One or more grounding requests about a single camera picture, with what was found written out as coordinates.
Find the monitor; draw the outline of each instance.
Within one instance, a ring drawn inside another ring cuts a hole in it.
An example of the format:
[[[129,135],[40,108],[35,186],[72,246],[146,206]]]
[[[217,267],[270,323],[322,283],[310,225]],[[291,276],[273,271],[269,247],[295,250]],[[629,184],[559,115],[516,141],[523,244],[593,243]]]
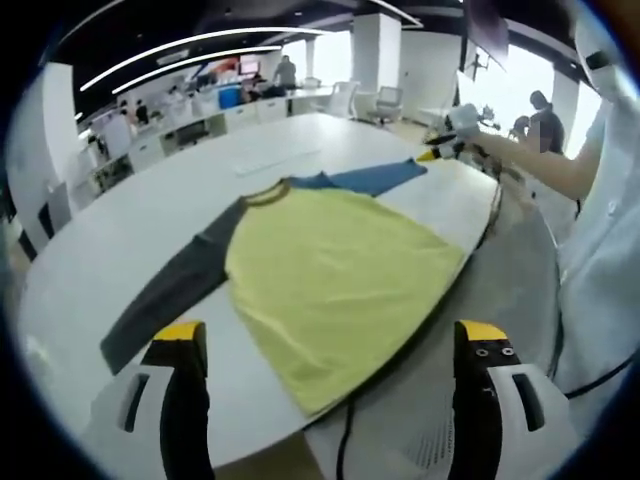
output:
[[[507,68],[509,55],[509,28],[500,17],[494,0],[465,0],[464,12],[469,39]]]

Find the person in background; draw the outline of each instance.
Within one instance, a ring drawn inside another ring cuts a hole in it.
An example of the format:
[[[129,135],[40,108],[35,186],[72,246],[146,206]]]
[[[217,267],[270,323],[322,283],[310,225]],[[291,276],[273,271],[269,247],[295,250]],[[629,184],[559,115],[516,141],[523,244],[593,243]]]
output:
[[[136,118],[138,119],[138,123],[140,125],[148,125],[149,124],[149,110],[147,106],[142,103],[142,100],[138,100],[136,102]]]
[[[120,102],[120,113],[122,113],[122,111],[125,112],[123,115],[127,118],[129,125],[134,125],[137,121],[136,114],[129,108],[126,100]]]
[[[562,155],[564,146],[564,126],[553,111],[544,94],[536,90],[529,97],[536,113],[531,117],[526,143],[539,148],[540,153],[553,152]]]
[[[289,59],[289,55],[284,55],[282,60],[276,68],[276,73],[273,76],[273,82],[277,83],[280,80],[280,85],[287,90],[294,90],[296,88],[296,66]]]
[[[182,95],[178,91],[178,87],[173,86],[169,89],[169,91],[165,95],[164,101],[167,105],[171,105],[173,103],[179,102],[180,100],[182,100],[182,98],[183,98]]]

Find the white wall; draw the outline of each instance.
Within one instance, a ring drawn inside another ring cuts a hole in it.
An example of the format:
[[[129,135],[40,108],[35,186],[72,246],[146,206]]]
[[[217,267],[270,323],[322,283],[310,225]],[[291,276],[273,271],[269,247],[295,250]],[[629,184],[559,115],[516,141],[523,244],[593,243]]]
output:
[[[554,73],[551,103],[553,103],[553,111],[558,115],[564,126],[563,148],[566,150],[576,118],[580,85],[558,71]]]
[[[68,78],[64,69],[51,64],[45,67],[14,112],[5,147],[9,188],[17,216],[36,251],[41,251],[48,242],[38,212],[47,202],[49,189],[60,183],[56,166],[63,168],[67,160],[64,154],[70,150],[67,123],[74,121],[73,103],[63,105],[65,99],[69,100],[69,86],[57,83],[63,78]],[[58,93],[60,101],[52,98]],[[56,108],[64,115],[69,114],[69,118],[62,118]],[[73,136],[77,144],[75,128]]]
[[[420,108],[446,108],[453,104],[456,70],[460,62],[460,37],[434,32],[403,31],[400,81],[403,116],[420,120]],[[467,49],[467,64],[475,48]]]

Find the white chair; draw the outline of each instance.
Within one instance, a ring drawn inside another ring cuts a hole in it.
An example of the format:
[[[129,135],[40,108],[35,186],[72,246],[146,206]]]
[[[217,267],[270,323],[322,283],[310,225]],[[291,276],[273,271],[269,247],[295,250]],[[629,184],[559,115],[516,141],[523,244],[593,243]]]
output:
[[[396,121],[402,112],[402,90],[393,87],[380,87],[375,109],[369,112],[373,120],[381,127],[385,121]]]
[[[353,99],[358,89],[357,82],[336,82],[326,106],[312,105],[317,112],[328,113],[334,117],[355,118]]]
[[[320,88],[322,81],[319,78],[307,77],[302,81],[302,88],[306,90],[313,90],[314,88]]]

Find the ceiling light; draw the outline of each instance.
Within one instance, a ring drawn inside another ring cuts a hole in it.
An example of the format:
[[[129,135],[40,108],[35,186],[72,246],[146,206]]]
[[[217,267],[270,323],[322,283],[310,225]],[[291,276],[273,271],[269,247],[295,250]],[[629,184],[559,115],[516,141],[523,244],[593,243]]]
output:
[[[224,37],[226,35],[238,35],[242,33],[307,33],[311,35],[323,35],[326,32],[324,30],[318,30],[315,28],[298,28],[298,27],[251,27],[251,28],[236,28],[233,30],[221,30],[219,32],[209,32],[203,33],[201,35],[195,35],[193,37],[183,38],[182,40],[176,40],[175,42],[165,43],[164,45],[160,45],[159,47],[152,48],[151,50],[147,50],[146,52],[139,53],[128,60],[118,63],[114,65],[108,70],[105,70],[97,77],[92,78],[87,83],[80,87],[80,91],[84,92],[88,88],[92,87],[100,80],[105,77],[108,77],[113,72],[120,70],[127,65],[132,64],[133,62],[137,62],[138,60],[148,57],[149,55],[153,55],[158,52],[162,52],[163,50],[167,50],[169,48],[177,47],[178,45],[184,45],[185,43],[197,42],[198,40],[205,40],[207,38],[214,37]]]
[[[280,47],[251,47],[251,48],[237,48],[235,50],[225,50],[224,52],[217,53],[209,53],[207,55],[201,55],[199,57],[189,58],[187,60],[183,60],[182,62],[172,63],[171,65],[167,65],[166,67],[159,68],[154,70],[153,72],[145,73],[141,77],[138,77],[130,82],[125,83],[124,85],[120,85],[118,88],[114,89],[111,93],[114,95],[120,93],[123,90],[135,85],[136,83],[140,83],[147,78],[151,78],[159,73],[167,72],[169,70],[173,70],[174,68],[182,67],[184,65],[189,65],[190,63],[197,63],[203,60],[209,60],[211,58],[224,57],[227,55],[241,55],[243,53],[256,53],[256,52],[269,52],[273,50],[280,50]]]
[[[394,7],[393,5],[385,2],[384,0],[369,0],[370,2],[373,2],[377,5],[380,5],[383,8],[386,8],[387,10],[389,10],[390,12],[395,13],[396,15],[401,16],[402,18],[409,20],[411,23],[415,24],[415,25],[419,25],[422,26],[422,22],[420,20],[418,20],[415,17],[412,17],[411,15],[409,15],[408,13],[403,12],[402,10],[400,10],[398,7]]]

